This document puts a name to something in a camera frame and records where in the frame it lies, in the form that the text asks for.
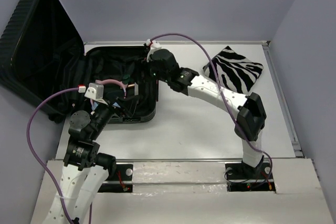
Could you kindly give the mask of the pink blue cat-ear headphones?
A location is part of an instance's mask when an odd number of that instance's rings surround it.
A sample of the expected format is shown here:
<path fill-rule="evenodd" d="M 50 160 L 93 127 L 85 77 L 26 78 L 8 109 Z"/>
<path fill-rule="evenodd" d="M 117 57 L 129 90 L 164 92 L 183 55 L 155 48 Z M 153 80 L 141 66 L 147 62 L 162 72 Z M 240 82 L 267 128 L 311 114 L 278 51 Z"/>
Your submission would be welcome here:
<path fill-rule="evenodd" d="M 123 84 L 121 81 L 115 79 L 105 79 L 105 80 L 96 80 L 95 82 L 92 83 L 99 83 L 102 84 L 103 86 L 109 84 L 117 85 L 122 90 L 123 97 L 125 98 L 127 96 L 127 85 Z M 101 99 L 100 101 L 93 101 L 90 99 L 91 109 L 94 111 L 100 103 L 107 105 L 107 101 L 104 98 Z"/>

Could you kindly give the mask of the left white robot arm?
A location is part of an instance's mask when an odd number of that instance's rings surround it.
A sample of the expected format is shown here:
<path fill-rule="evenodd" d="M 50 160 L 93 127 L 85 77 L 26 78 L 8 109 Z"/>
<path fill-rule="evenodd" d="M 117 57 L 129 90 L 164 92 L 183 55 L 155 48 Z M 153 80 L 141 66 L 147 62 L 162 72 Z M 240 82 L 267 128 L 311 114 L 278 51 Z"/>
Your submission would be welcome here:
<path fill-rule="evenodd" d="M 127 167 L 118 165 L 114 156 L 100 153 L 96 142 L 112 116 L 122 109 L 114 102 L 101 101 L 91 113 L 80 110 L 71 116 L 60 180 L 47 170 L 56 193 L 44 223 L 84 223 L 92 218 L 97 193 L 107 189 L 114 193 L 133 191 Z"/>

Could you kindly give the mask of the zebra print pouch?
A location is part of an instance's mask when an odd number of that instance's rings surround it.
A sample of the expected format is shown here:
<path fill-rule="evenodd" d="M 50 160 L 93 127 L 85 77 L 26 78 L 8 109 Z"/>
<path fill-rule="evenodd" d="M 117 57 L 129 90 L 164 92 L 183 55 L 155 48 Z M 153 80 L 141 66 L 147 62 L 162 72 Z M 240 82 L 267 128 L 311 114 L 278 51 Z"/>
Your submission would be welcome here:
<path fill-rule="evenodd" d="M 212 64 L 221 86 L 241 94 L 251 91 L 264 69 L 262 64 L 237 54 L 230 46 L 213 57 Z"/>

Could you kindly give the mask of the black hard-shell suitcase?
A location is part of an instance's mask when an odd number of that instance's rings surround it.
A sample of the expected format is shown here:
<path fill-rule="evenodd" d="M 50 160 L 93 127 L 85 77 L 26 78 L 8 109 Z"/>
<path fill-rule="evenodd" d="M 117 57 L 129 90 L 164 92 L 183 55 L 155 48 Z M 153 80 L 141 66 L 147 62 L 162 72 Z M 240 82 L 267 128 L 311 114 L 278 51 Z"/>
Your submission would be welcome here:
<path fill-rule="evenodd" d="M 115 79 L 137 83 L 139 116 L 112 116 L 111 123 L 148 122 L 154 118 L 158 82 L 145 81 L 144 46 L 102 46 L 85 51 L 84 43 L 59 0 L 19 0 L 1 36 L 1 85 L 32 105 L 57 93 L 42 110 L 53 122 L 61 122 L 78 110 L 91 110 L 88 99 L 76 92 L 63 93 L 81 84 Z M 125 74 L 131 76 L 123 82 Z M 104 87 L 104 97 L 123 98 L 114 84 Z"/>

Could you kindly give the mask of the grey metal bar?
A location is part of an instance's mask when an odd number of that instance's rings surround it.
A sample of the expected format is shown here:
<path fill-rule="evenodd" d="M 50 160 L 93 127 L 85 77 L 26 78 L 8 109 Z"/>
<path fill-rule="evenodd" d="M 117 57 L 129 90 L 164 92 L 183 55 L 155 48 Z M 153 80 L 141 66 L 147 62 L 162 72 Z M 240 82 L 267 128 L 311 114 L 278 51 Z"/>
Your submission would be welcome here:
<path fill-rule="evenodd" d="M 137 83 L 134 84 L 134 95 L 139 95 L 139 85 Z"/>

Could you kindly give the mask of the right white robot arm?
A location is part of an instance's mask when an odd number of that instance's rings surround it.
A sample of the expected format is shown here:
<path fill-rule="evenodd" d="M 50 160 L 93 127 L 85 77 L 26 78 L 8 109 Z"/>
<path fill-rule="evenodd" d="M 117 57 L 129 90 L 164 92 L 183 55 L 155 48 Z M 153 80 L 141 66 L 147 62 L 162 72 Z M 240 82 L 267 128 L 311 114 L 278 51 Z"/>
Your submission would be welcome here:
<path fill-rule="evenodd" d="M 175 92 L 203 100 L 232 117 L 234 131 L 241 138 L 243 147 L 239 171 L 244 179 L 256 178 L 264 162 L 261 135 L 266 112 L 260 96 L 231 92 L 195 70 L 180 67 L 167 49 L 149 49 L 146 64 L 154 79 L 165 82 Z"/>

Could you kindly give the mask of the green round disc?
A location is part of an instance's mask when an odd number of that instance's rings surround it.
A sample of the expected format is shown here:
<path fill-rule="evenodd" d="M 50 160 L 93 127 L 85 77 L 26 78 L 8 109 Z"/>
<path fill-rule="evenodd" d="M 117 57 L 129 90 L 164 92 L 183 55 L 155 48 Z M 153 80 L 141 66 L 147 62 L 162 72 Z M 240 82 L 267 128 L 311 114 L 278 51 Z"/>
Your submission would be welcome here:
<path fill-rule="evenodd" d="M 129 74 L 125 74 L 122 78 L 122 81 L 123 82 L 129 82 L 130 78 L 131 78 L 131 76 Z"/>

